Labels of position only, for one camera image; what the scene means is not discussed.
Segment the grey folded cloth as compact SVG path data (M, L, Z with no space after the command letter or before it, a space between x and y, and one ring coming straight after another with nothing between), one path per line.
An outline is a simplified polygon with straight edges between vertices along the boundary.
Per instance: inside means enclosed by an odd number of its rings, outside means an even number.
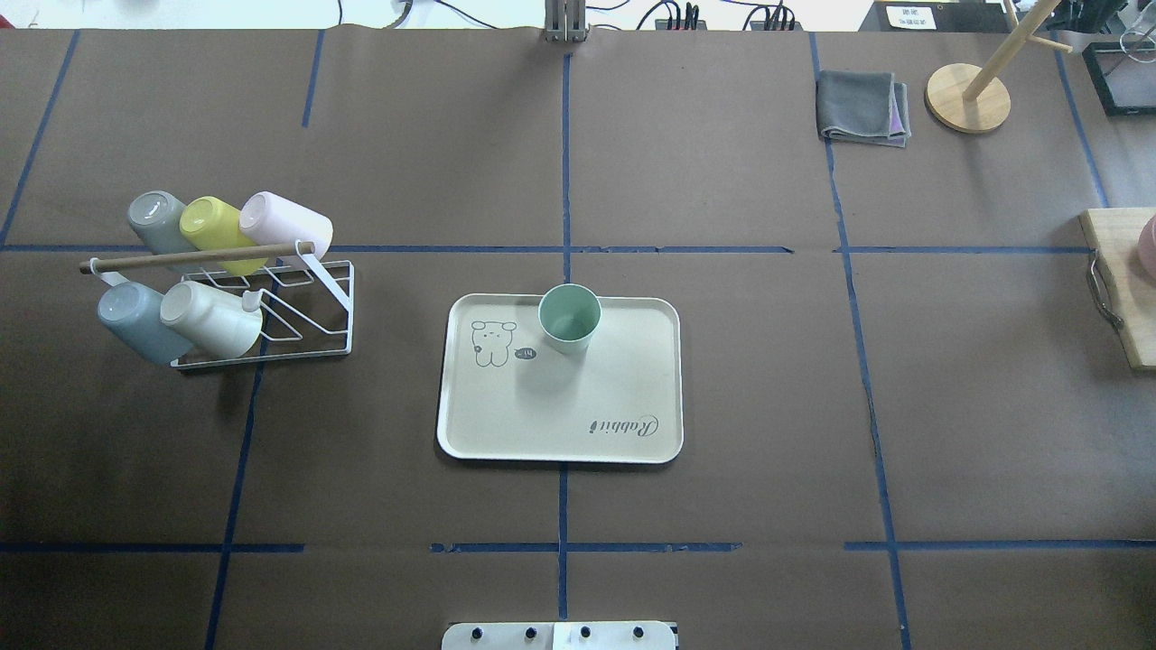
M907 145L909 88L890 71L820 71L815 99L820 136L844 143Z

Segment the grey cup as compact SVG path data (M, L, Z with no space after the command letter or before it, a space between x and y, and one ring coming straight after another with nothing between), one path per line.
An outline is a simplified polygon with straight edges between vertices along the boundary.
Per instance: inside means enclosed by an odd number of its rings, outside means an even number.
M198 252L181 234L181 213L186 205L166 190L148 190L133 198L126 214L129 227L153 254L191 254Z

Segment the aluminium frame post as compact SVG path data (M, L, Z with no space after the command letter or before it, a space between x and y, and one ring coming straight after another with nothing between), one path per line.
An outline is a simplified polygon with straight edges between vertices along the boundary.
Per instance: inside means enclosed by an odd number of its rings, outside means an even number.
M590 37L585 0L544 0L544 40L585 42Z

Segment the black box with label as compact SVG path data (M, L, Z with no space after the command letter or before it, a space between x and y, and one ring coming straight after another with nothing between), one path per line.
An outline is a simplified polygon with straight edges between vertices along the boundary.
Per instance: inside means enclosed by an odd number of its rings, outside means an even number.
M1008 34L1002 5L978 1L880 1L859 32Z

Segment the white cup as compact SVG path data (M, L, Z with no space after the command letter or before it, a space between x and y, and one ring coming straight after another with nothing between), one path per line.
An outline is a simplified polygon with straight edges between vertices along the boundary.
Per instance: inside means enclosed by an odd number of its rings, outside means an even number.
M214 359L243 357L264 330L264 316L245 310L239 296L193 281L166 291L160 318Z

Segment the cream rabbit tray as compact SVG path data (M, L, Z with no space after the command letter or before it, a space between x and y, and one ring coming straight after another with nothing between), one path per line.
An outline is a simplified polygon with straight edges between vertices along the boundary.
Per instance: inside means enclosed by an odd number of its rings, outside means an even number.
M533 293L468 293L447 313L436 437L458 460L662 464L683 448L680 317L603 297L587 349L546 341Z

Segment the wooden cutting board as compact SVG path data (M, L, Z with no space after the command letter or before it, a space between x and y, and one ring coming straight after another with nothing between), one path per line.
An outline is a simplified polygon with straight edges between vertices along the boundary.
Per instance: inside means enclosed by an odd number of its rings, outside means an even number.
M1153 371L1155 367L1155 283L1141 267L1138 236L1153 217L1147 209L1085 209L1079 221L1087 248L1087 287L1095 308L1122 341L1131 368Z

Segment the green cup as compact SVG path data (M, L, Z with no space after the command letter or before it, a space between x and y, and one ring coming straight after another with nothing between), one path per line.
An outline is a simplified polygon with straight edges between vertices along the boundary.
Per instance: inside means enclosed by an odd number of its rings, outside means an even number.
M538 304L538 324L544 330L546 344L566 355L590 347L601 316L599 297L585 285L555 285Z

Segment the yellow cup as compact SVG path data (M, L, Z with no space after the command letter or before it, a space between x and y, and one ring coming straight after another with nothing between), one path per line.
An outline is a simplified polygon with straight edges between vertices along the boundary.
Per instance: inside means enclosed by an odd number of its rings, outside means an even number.
M216 197L205 195L190 202L179 217L179 231L198 250L252 248L239 227L240 210Z

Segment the light blue cup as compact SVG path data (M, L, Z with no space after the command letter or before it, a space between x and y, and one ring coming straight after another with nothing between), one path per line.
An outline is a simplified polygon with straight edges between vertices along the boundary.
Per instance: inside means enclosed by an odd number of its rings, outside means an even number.
M193 349L193 342L161 322L163 296L147 285L121 283L108 288L98 301L98 317L105 328L136 350L141 359L169 365Z

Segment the dark metal tray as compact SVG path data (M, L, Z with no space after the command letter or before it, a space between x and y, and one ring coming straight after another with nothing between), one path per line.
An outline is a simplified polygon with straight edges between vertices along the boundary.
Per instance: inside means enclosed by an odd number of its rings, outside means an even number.
M1119 44L1091 42L1082 52L1104 115L1155 115L1155 62L1150 42L1128 56Z

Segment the pink bowl with ice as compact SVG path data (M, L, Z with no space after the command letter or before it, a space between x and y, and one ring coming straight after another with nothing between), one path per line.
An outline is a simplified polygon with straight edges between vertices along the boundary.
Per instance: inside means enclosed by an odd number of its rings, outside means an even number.
M1156 279L1156 243L1155 243L1156 217L1149 217L1138 236L1136 254L1138 260L1148 276Z

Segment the wooden mug tree stand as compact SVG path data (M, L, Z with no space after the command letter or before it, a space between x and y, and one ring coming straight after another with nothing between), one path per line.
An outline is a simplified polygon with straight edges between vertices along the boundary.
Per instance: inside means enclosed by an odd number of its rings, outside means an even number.
M987 62L981 67L971 62L949 62L934 71L925 86L924 102L929 115L965 135L986 135L1007 120L1011 111L1011 95L998 74L1028 42L1062 54L1074 52L1073 46L1065 42L1046 40L1036 34L1052 16L1058 1L1037 1L1023 19L1016 17L1009 1L1005 5L1014 25Z

